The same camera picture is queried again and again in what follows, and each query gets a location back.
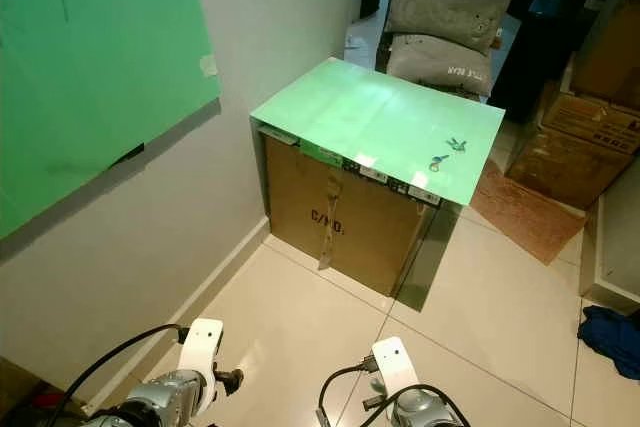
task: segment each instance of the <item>green screen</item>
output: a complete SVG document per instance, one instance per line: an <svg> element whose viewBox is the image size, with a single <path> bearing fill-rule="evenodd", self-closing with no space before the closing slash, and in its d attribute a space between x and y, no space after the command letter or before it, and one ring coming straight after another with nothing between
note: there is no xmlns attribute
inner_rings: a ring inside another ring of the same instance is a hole
<svg viewBox="0 0 640 427"><path fill-rule="evenodd" d="M199 0L0 0L0 15L0 236L218 95Z"/></svg>

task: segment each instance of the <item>tool on table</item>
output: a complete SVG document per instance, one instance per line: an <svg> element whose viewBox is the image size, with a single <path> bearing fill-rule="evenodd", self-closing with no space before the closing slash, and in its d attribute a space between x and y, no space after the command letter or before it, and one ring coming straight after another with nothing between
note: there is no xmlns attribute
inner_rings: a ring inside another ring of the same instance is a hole
<svg viewBox="0 0 640 427"><path fill-rule="evenodd" d="M451 137L451 140L447 140L446 142L456 152L464 152L465 151L464 146L467 143L466 140L463 140L462 142L458 142L454 137Z"/></svg>
<svg viewBox="0 0 640 427"><path fill-rule="evenodd" d="M432 160L431 165L429 166L429 170L431 172L438 172L440 170L440 162L449 157L448 155L439 155L435 156Z"/></svg>

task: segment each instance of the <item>green cloth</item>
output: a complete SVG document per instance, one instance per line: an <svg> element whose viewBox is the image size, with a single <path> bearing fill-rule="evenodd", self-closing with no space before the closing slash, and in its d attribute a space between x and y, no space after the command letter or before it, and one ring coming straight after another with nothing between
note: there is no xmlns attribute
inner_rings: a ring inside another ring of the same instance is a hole
<svg viewBox="0 0 640 427"><path fill-rule="evenodd" d="M468 205L504 111L328 59L252 114L321 148ZM465 152L447 141L466 141ZM449 155L439 171L433 157Z"/></svg>
<svg viewBox="0 0 640 427"><path fill-rule="evenodd" d="M218 96L199 0L0 0L0 13L0 237Z"/></svg>

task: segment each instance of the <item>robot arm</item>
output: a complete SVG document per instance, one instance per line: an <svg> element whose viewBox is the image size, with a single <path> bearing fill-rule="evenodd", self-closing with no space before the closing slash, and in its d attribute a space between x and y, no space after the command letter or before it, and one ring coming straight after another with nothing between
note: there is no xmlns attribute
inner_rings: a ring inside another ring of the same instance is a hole
<svg viewBox="0 0 640 427"><path fill-rule="evenodd" d="M241 370L216 370L214 358L222 332L219 320L196 319L186 336L177 370L138 385L124 402L97 412L84 425L184 427L189 424L192 417L203 413L216 400L217 383L223 384L227 396L242 384ZM357 371L379 371L382 377L382 383L374 386L381 395L363 401L365 410L376 409L363 426L386 410L394 427L469 427L444 392L418 382L411 359L398 337L376 342L371 350L373 355L356 366L336 372L325 382L316 411L322 427L331 427L322 405L329 383L338 375Z"/></svg>
<svg viewBox="0 0 640 427"><path fill-rule="evenodd" d="M196 319L182 347L178 369L135 387L125 401L97 412L88 427L183 427L217 398L216 384L227 395L242 384L239 369L219 372L214 357L222 341L222 322Z"/></svg>

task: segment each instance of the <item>gray pillow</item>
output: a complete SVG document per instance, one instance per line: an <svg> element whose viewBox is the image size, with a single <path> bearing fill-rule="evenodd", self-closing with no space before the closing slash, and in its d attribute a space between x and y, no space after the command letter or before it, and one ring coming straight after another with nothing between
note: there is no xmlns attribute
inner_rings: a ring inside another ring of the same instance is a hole
<svg viewBox="0 0 640 427"><path fill-rule="evenodd" d="M391 0L385 30L429 34L488 53L511 0Z"/></svg>
<svg viewBox="0 0 640 427"><path fill-rule="evenodd" d="M387 74L430 86L459 87L489 95L491 64L486 55L429 35L396 35Z"/></svg>

